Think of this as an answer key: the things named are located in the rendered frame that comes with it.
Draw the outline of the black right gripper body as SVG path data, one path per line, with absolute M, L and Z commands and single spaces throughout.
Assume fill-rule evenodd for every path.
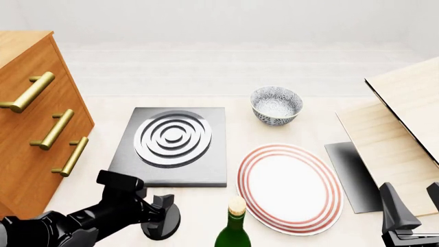
M 384 228 L 385 247 L 439 247 L 439 234 L 415 234 L 411 228 Z

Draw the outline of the white plate with red rings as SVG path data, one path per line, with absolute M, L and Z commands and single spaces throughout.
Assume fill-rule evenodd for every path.
M 237 170 L 237 193 L 260 223 L 310 236 L 329 230 L 344 206 L 341 183 L 318 156 L 297 145 L 269 143 L 246 154 Z

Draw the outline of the bottle cork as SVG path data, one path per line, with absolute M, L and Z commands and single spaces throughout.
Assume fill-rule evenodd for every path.
M 246 201 L 240 196 L 231 198 L 228 203 L 228 211 L 235 216 L 243 215 L 246 212 Z

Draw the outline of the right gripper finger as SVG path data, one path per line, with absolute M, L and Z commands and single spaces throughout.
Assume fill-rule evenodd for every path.
M 382 232 L 414 230 L 421 222 L 405 206 L 391 183 L 383 183 L 379 188 L 383 205 Z
M 432 183 L 428 186 L 427 193 L 434 204 L 439 204 L 439 183 Z

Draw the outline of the pale wooden box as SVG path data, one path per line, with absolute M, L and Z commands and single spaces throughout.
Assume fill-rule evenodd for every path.
M 439 183 L 439 57 L 365 84 L 376 100 L 336 112 L 377 186 L 391 183 L 417 217 L 435 215 Z

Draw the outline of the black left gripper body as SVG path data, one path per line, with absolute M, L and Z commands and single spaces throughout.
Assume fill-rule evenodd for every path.
M 104 186 L 99 203 L 110 209 L 111 216 L 131 224 L 162 220 L 162 209 L 144 201 L 147 189 L 140 178 L 100 170 L 96 182 Z

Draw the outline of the brown wooden cabinet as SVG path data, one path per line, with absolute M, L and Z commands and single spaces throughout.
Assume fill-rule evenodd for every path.
M 94 121 L 50 31 L 0 31 L 0 219 L 42 213 Z

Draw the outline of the green glass bottle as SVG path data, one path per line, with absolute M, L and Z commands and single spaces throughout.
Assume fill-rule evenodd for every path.
M 251 247 L 248 234 L 244 230 L 245 213 L 233 215 L 228 212 L 228 222 L 215 240 L 214 247 Z

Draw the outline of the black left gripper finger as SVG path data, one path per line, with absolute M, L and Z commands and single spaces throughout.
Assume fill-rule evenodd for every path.
M 173 204 L 174 204 L 174 195 L 173 194 L 168 194 L 168 195 L 164 195 L 164 196 L 154 195 L 154 197 L 153 197 L 152 206 L 160 214 L 165 214 Z

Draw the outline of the brown wooden drawer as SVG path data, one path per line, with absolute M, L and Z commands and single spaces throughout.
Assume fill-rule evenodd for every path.
M 19 98 L 32 83 L 29 78 L 51 72 L 56 79 L 22 112 L 14 113 L 9 108 L 0 108 L 0 132 L 13 129 L 48 94 L 64 72 L 62 63 L 50 38 L 37 43 L 19 47 L 15 43 L 0 45 L 0 102 L 13 102 Z
M 44 211 L 63 179 L 51 169 L 62 168 L 75 149 L 69 142 L 87 137 L 93 128 L 85 110 L 74 113 L 50 150 L 29 145 L 43 139 L 57 122 L 49 113 L 0 139 L 0 219 L 29 219 Z
M 53 115 L 72 110 L 74 115 L 58 135 L 49 150 L 31 146 L 30 141 L 42 141 L 60 123 Z M 13 125 L 0 137 L 0 189 L 9 197 L 51 197 L 62 180 L 51 173 L 61 168 L 74 147 L 70 141 L 87 136 L 93 128 L 82 98 L 67 75 L 57 75 L 36 106 L 16 114 L 2 110 L 6 121 Z

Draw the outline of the flat black stove plate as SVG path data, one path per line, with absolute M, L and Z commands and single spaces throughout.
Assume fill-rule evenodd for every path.
M 225 108 L 136 107 L 108 170 L 146 187 L 226 187 Z

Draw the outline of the round black stove knob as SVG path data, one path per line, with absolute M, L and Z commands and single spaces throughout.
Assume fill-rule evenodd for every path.
M 146 222 L 141 224 L 143 234 L 151 240 L 165 240 L 170 238 L 179 228 L 181 222 L 180 210 L 172 204 L 165 211 L 164 220 L 160 222 Z

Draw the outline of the blue patterned bowl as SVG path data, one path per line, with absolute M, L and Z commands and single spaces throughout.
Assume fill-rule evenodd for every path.
M 283 126 L 293 121 L 303 109 L 300 96 L 282 86 L 262 86 L 250 95 L 254 115 L 270 126 Z

